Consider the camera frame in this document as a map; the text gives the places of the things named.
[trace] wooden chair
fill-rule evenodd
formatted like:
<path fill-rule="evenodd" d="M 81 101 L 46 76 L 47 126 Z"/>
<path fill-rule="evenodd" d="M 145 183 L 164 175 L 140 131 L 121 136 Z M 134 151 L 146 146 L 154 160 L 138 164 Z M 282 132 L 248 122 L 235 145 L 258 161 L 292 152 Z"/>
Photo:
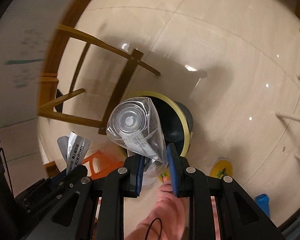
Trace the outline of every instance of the wooden chair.
<path fill-rule="evenodd" d="M 154 73 L 155 75 L 160 75 L 160 72 L 155 70 L 154 68 L 150 67 L 146 63 L 141 61 L 141 57 L 143 56 L 143 53 L 134 49 L 132 54 L 128 54 L 120 49 L 117 49 L 115 47 L 112 47 L 105 42 L 97 39 L 94 36 L 91 36 L 87 33 L 84 33 L 82 31 L 76 30 L 74 28 L 71 28 L 69 26 L 65 25 L 59 25 L 57 28 L 56 36 L 65 36 L 67 39 L 75 38 L 77 40 L 85 41 L 86 45 L 82 51 L 81 57 L 78 61 L 76 70 L 74 72 L 74 76 L 72 78 L 72 82 L 70 85 L 69 93 L 66 95 L 63 95 L 59 98 L 54 98 L 58 79 L 56 73 L 44 73 L 41 77 L 41 85 L 39 89 L 39 100 L 38 100 L 38 115 L 44 116 L 51 119 L 61 120 L 64 122 L 70 122 L 70 123 L 76 123 L 86 126 L 92 126 L 99 128 L 99 134 L 106 134 L 106 126 L 108 123 L 108 119 L 110 117 L 110 114 L 112 113 L 113 109 L 120 103 L 120 100 L 122 98 L 122 95 L 127 88 L 127 85 L 138 65 L 141 67 L 149 70 L 150 72 Z M 98 47 L 101 47 L 103 49 L 109 50 L 115 54 L 118 54 L 122 57 L 125 57 L 128 61 L 121 73 L 121 76 L 114 88 L 114 91 L 111 95 L 111 98 L 109 100 L 109 103 L 106 107 L 106 111 L 104 113 L 104 116 L 102 120 L 93 120 L 78 116 L 73 116 L 69 114 L 63 114 L 59 112 L 54 112 L 53 107 L 59 105 L 60 103 L 63 103 L 66 100 L 69 100 L 77 95 L 80 95 L 81 93 L 85 92 L 84 88 L 80 88 L 77 90 L 74 89 L 74 85 L 77 81 L 78 74 L 80 72 L 83 60 L 87 54 L 87 51 L 89 49 L 90 45 L 95 45 Z"/>

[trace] white wrapper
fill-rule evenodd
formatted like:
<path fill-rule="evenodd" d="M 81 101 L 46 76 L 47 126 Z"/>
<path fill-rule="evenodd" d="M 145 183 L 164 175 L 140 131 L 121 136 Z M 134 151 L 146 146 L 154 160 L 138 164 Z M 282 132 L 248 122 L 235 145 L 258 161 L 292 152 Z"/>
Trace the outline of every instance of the white wrapper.
<path fill-rule="evenodd" d="M 82 164 L 90 146 L 90 141 L 88 139 L 78 136 L 74 132 L 71 132 L 69 136 L 59 137 L 57 143 L 61 154 L 67 163 L 67 174 L 75 167 Z"/>

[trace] blue gripper pad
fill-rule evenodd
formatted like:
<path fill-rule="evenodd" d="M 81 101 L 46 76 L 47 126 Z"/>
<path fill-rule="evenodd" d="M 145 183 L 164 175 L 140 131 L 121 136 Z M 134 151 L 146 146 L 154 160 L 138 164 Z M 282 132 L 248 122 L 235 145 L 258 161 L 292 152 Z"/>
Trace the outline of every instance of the blue gripper pad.
<path fill-rule="evenodd" d="M 169 172 L 170 172 L 170 177 L 171 177 L 171 185 L 172 185 L 172 190 L 175 196 L 178 194 L 178 177 L 175 169 L 175 165 L 173 162 L 173 157 L 172 157 L 172 151 L 175 150 L 174 144 L 169 143 L 167 147 L 167 155 L 168 155 L 168 165 L 169 165 Z"/>
<path fill-rule="evenodd" d="M 145 163 L 145 157 L 141 156 L 141 160 L 139 162 L 138 173 L 137 173 L 137 185 L 136 185 L 136 193 L 140 196 L 140 192 L 142 189 L 142 179 L 143 179 L 143 167 Z"/>

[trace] yellow rim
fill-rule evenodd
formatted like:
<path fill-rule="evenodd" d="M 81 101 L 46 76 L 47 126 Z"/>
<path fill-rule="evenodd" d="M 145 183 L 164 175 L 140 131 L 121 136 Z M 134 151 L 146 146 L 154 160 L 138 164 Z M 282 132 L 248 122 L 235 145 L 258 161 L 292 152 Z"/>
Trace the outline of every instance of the yellow rim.
<path fill-rule="evenodd" d="M 185 134 L 185 141 L 180 156 L 183 157 L 186 156 L 190 146 L 190 132 L 189 132 L 186 116 L 184 115 L 180 107 L 173 100 L 171 100 L 170 98 L 166 97 L 163 94 L 153 92 L 153 91 L 142 91 L 142 92 L 134 93 L 132 95 L 132 97 L 147 97 L 147 96 L 161 99 L 162 101 L 166 102 L 169 106 L 171 106 L 173 110 L 177 113 L 183 127 L 183 132 Z"/>

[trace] black cord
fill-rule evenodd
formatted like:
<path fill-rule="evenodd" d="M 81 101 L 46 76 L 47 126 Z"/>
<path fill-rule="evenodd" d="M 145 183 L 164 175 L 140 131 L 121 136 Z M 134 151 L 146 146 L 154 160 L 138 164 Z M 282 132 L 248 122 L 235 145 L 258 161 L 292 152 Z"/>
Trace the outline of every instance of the black cord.
<path fill-rule="evenodd" d="M 158 240 L 160 239 L 161 233 L 162 233 L 162 221 L 161 221 L 160 218 L 155 218 L 154 220 L 152 220 L 152 222 L 150 223 L 150 225 L 149 225 L 149 227 L 148 227 L 148 231 L 147 231 L 147 233 L 146 233 L 145 240 L 148 239 L 148 235 L 149 235 L 150 229 L 151 229 L 153 223 L 154 223 L 156 220 L 159 220 L 159 221 L 160 221 L 160 234 L 159 234 Z"/>
<path fill-rule="evenodd" d="M 8 173 L 9 182 L 10 182 L 10 188 L 11 188 L 11 192 L 12 192 L 12 195 L 13 195 L 13 189 L 12 189 L 12 183 L 11 183 L 10 173 L 9 173 L 9 169 L 8 169 L 6 157 L 5 157 L 5 155 L 4 155 L 4 150 L 3 150 L 2 147 L 0 148 L 0 152 L 2 152 L 2 155 L 3 155 L 3 158 L 4 158 L 4 162 L 6 163 L 7 173 Z"/>

